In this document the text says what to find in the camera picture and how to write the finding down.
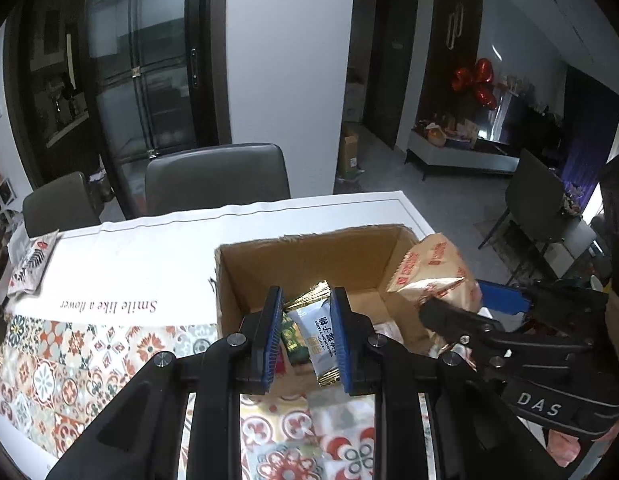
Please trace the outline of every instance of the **tv stand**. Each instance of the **tv stand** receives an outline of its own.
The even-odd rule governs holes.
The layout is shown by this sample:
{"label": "tv stand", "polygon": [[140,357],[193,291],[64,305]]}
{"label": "tv stand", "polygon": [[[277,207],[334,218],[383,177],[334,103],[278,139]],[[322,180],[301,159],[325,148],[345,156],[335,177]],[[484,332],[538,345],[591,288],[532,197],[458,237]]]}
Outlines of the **tv stand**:
{"label": "tv stand", "polygon": [[407,144],[407,157],[420,162],[423,167],[423,180],[434,168],[462,170],[470,173],[513,174],[518,166],[518,156],[508,150],[508,146],[478,139],[472,150],[439,148],[417,132],[412,132]]}

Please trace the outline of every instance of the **chair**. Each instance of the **chair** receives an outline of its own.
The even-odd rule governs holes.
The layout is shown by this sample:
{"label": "chair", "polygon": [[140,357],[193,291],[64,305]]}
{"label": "chair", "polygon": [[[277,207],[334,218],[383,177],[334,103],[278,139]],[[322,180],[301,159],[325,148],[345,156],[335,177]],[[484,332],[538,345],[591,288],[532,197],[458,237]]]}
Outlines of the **chair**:
{"label": "chair", "polygon": [[30,237],[100,224],[80,171],[61,176],[27,195],[22,202],[22,216]]}
{"label": "chair", "polygon": [[282,151],[275,144],[232,144],[166,155],[145,173],[150,215],[290,198]]}
{"label": "chair", "polygon": [[525,262],[531,258],[537,243],[543,244],[542,258],[550,244],[562,240],[561,234],[566,228],[565,218],[561,214],[563,195],[563,182],[535,156],[523,150],[518,167],[505,191],[507,209],[478,246],[479,249],[483,248],[510,214],[513,221],[531,240],[528,253],[513,271],[507,285],[516,278]]}

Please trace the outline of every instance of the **open cardboard box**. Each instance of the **open cardboard box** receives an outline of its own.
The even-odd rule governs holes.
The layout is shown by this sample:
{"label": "open cardboard box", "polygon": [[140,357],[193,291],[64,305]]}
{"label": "open cardboard box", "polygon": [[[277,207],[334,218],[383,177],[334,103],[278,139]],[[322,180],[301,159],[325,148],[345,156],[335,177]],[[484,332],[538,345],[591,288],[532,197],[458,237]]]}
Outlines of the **open cardboard box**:
{"label": "open cardboard box", "polygon": [[[413,304],[386,292],[407,251],[419,240],[399,225],[349,228],[221,246],[216,250],[218,326],[223,336],[237,332],[243,317],[262,309],[270,286],[282,287],[285,301],[327,280],[347,290],[352,310],[374,324],[393,319],[412,352],[427,352],[430,339]],[[319,388],[311,364],[277,376],[271,392],[296,395]]]}

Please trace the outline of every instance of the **purple curtain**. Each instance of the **purple curtain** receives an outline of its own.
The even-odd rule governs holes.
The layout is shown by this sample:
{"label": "purple curtain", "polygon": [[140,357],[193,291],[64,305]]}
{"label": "purple curtain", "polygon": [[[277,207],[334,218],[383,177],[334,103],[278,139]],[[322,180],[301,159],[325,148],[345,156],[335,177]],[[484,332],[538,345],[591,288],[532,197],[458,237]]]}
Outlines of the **purple curtain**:
{"label": "purple curtain", "polygon": [[567,68],[563,130],[569,143],[561,171],[564,183],[583,190],[585,207],[598,184],[619,124],[619,95],[580,70]]}

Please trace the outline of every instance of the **white tablecloth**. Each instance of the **white tablecloth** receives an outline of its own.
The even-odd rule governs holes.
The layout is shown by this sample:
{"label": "white tablecloth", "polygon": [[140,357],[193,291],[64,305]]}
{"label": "white tablecloth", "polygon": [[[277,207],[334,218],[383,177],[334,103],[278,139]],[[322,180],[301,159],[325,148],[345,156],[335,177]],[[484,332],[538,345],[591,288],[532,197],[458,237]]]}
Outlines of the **white tablecloth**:
{"label": "white tablecloth", "polygon": [[[349,194],[179,212],[62,234],[37,297],[13,314],[139,326],[216,322],[214,251],[222,244],[403,224],[433,231],[402,192]],[[17,465],[42,479],[56,462],[0,415],[0,439]]]}

